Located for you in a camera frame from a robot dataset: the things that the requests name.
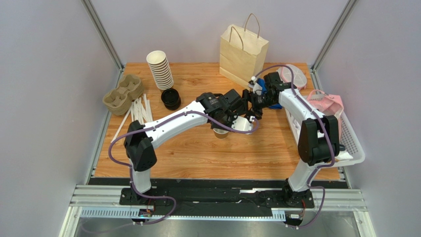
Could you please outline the single paper cup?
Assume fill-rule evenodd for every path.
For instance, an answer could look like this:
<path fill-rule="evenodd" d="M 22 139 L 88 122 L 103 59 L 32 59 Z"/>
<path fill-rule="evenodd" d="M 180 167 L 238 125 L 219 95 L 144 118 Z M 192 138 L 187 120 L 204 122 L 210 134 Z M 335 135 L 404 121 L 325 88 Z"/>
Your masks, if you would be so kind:
<path fill-rule="evenodd" d="M 214 131 L 215 137 L 218 138 L 218 139 L 224 139 L 229 134 L 229 131 L 223 130 L 223 129 L 219 129 L 219 128 L 214 128 L 213 131 Z"/>

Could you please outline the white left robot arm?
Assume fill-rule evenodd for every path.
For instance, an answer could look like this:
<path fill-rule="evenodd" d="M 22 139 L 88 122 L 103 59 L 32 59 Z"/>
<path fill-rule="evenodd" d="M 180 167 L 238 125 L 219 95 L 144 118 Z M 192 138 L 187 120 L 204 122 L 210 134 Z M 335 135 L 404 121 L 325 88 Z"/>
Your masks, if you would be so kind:
<path fill-rule="evenodd" d="M 207 92 L 162 119 L 144 125 L 132 122 L 124 141 L 132 189 L 141 194 L 151 189 L 151 168 L 157 163 L 155 149 L 170 138 L 206 123 L 210 123 L 213 130 L 219 129 L 223 133 L 250 132 L 253 129 L 252 119 L 240 116 L 244 105 L 243 99 L 234 90 L 224 95 Z"/>

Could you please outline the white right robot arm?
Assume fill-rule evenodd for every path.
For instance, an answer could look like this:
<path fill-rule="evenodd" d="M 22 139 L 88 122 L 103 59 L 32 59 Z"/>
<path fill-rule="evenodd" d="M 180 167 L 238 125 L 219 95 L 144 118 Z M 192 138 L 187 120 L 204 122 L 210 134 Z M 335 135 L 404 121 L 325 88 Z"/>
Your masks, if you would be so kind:
<path fill-rule="evenodd" d="M 277 72 L 268 73 L 263 80 L 265 92 L 261 91 L 256 76 L 249 82 L 253 90 L 244 92 L 252 104 L 253 115 L 258 118 L 263 108 L 279 104 L 301 123 L 297 144 L 300 161 L 283 187 L 284 202 L 294 205 L 309 195 L 318 171 L 334 165 L 339 154 L 338 120 L 313 107 L 292 82 L 282 82 Z"/>

